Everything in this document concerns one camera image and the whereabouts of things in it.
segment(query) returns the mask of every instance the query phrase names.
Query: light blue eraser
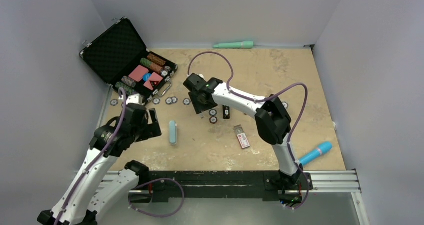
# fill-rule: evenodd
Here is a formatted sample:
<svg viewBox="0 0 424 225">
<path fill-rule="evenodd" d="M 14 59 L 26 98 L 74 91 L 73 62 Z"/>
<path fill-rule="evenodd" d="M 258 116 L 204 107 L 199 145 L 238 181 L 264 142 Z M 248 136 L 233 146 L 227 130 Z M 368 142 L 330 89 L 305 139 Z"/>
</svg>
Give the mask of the light blue eraser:
<svg viewBox="0 0 424 225">
<path fill-rule="evenodd" d="M 300 163 L 305 166 L 306 164 L 312 162 L 313 160 L 319 158 L 320 156 L 328 153 L 333 148 L 333 145 L 329 141 L 325 141 L 318 145 L 314 150 L 306 154 L 305 156 L 299 159 Z"/>
<path fill-rule="evenodd" d="M 169 143 L 177 144 L 177 123 L 174 120 L 169 122 Z"/>
</svg>

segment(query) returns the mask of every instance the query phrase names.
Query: wooden table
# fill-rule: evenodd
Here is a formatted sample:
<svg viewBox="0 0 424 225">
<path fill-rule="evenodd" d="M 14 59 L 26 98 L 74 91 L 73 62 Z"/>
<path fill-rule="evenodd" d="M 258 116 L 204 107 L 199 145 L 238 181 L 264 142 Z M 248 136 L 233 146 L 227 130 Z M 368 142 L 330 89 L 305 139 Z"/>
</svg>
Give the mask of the wooden table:
<svg viewBox="0 0 424 225">
<path fill-rule="evenodd" d="M 121 170 L 131 160 L 161 171 L 220 171 L 220 170 L 277 170 L 274 151 L 258 135 L 256 122 L 243 113 L 231 110 L 231 119 L 224 120 L 222 106 L 218 106 L 218 123 L 209 122 L 209 113 L 201 119 L 192 105 L 184 105 L 188 90 L 183 86 L 190 60 L 205 49 L 154 49 L 153 52 L 179 65 L 172 78 L 173 86 L 156 108 L 162 136 L 133 144 L 111 168 Z M 320 77 L 310 49 L 214 49 L 226 56 L 234 67 L 231 86 L 258 96 L 269 96 L 295 82 L 304 82 L 309 97 L 300 123 L 293 134 L 295 153 L 300 158 L 318 144 L 330 141 L 333 149 L 305 166 L 306 170 L 345 170 L 339 143 L 333 127 Z M 227 81 L 230 69 L 219 56 L 205 54 L 192 65 L 192 73 L 203 74 L 205 80 L 218 78 Z M 302 87 L 282 94 L 280 99 L 289 104 L 292 125 L 299 115 L 304 100 Z M 165 99 L 177 97 L 176 104 L 167 105 Z M 114 92 L 111 99 L 117 99 Z M 107 120 L 119 116 L 121 104 L 109 106 Z M 169 143 L 169 122 L 175 120 L 178 143 Z M 251 147 L 241 149 L 233 127 L 242 125 Z"/>
</svg>

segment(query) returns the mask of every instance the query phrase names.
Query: white wall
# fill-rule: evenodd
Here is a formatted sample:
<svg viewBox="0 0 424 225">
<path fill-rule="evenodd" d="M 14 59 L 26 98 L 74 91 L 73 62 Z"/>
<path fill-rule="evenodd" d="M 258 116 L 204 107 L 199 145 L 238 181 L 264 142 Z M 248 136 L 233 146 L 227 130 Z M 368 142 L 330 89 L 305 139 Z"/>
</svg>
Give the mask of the white wall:
<svg viewBox="0 0 424 225">
<path fill-rule="evenodd" d="M 424 0 L 341 0 L 315 58 L 371 224 L 423 223 Z"/>
<path fill-rule="evenodd" d="M 79 58 L 91 0 L 0 0 L 0 224 L 37 224 L 79 169 L 107 87 Z"/>
<path fill-rule="evenodd" d="M 340 0 L 92 0 L 104 24 L 126 16 L 149 47 L 315 44 Z"/>
</svg>

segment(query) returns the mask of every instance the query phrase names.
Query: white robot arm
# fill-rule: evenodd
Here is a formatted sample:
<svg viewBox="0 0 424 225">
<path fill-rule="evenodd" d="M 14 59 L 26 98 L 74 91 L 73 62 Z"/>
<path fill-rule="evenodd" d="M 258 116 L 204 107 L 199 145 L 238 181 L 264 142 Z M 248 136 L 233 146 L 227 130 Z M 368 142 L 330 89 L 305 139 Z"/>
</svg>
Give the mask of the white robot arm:
<svg viewBox="0 0 424 225">
<path fill-rule="evenodd" d="M 231 88 L 231 90 L 238 94 L 242 94 L 243 96 L 246 96 L 248 98 L 252 98 L 256 100 L 265 99 L 265 97 L 263 96 L 255 96 L 235 88 Z M 245 98 L 241 98 L 239 96 L 234 95 L 233 93 L 227 90 L 227 84 L 225 82 L 216 86 L 214 93 L 212 94 L 212 98 L 216 104 L 225 105 L 235 110 L 238 110 L 244 114 L 247 114 L 253 119 L 255 119 L 257 110 L 261 109 L 265 105 L 265 102 L 254 103 L 249 100 L 246 100 Z M 272 145 L 272 148 L 274 149 L 275 155 L 278 160 L 279 170 L 288 176 L 292 176 L 293 174 L 296 173 L 298 168 L 293 162 L 289 153 L 289 148 L 287 145 L 288 135 L 289 134 L 286 133 L 285 136 L 283 137 L 283 141 Z"/>
<path fill-rule="evenodd" d="M 148 182 L 147 178 L 140 177 L 143 174 L 140 171 L 149 169 L 139 162 L 131 161 L 110 185 L 96 194 L 106 173 L 131 144 L 162 135 L 156 110 L 147 111 L 141 103 L 139 94 L 128 97 L 123 122 L 114 138 L 119 117 L 111 119 L 94 132 L 84 162 L 70 187 L 52 210 L 40 213 L 37 219 L 39 223 L 96 225 L 118 199 L 138 184 Z"/>
<path fill-rule="evenodd" d="M 269 101 L 255 102 L 264 100 L 266 97 L 252 95 L 233 87 L 230 87 L 231 91 L 229 91 L 225 82 L 216 78 L 206 82 L 194 73 L 187 78 L 184 86 L 190 91 L 188 95 L 197 114 L 217 105 L 225 105 L 255 119 L 259 136 L 272 145 L 278 160 L 279 171 L 289 177 L 299 174 L 300 163 L 293 151 L 293 157 L 290 154 L 287 143 L 291 118 L 278 97 Z"/>
</svg>

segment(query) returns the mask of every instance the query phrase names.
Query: pink object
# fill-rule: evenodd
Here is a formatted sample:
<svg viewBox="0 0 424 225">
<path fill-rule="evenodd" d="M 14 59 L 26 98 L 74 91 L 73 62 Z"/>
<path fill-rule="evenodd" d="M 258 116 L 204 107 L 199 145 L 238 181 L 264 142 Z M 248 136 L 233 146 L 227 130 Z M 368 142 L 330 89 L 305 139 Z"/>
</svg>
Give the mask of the pink object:
<svg viewBox="0 0 424 225">
<path fill-rule="evenodd" d="M 134 71 L 132 71 L 128 77 L 130 77 L 136 82 L 140 82 L 143 79 L 143 76 L 148 72 L 149 70 L 147 68 L 145 68 L 144 66 L 138 65 L 138 67 L 135 68 Z"/>
<path fill-rule="evenodd" d="M 153 91 L 154 87 L 156 87 L 162 80 L 163 78 L 159 74 L 153 72 L 144 83 L 144 86 Z"/>
</svg>

